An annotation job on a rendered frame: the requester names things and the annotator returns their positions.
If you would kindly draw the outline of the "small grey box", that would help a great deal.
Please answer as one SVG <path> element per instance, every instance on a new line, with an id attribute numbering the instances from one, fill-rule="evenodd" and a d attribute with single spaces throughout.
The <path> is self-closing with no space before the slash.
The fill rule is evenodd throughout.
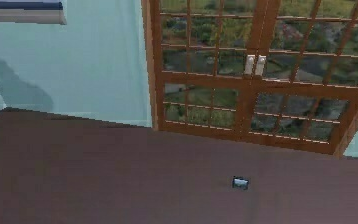
<path id="1" fill-rule="evenodd" d="M 232 187 L 247 190 L 249 187 L 249 180 L 244 177 L 234 176 L 232 179 Z"/>

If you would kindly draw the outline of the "brown wooden glazed double door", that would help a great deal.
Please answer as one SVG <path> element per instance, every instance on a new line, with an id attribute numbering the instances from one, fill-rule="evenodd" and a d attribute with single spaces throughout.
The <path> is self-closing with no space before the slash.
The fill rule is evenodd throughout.
<path id="1" fill-rule="evenodd" d="M 358 0 L 141 5 L 156 130 L 344 154 L 358 131 Z"/>

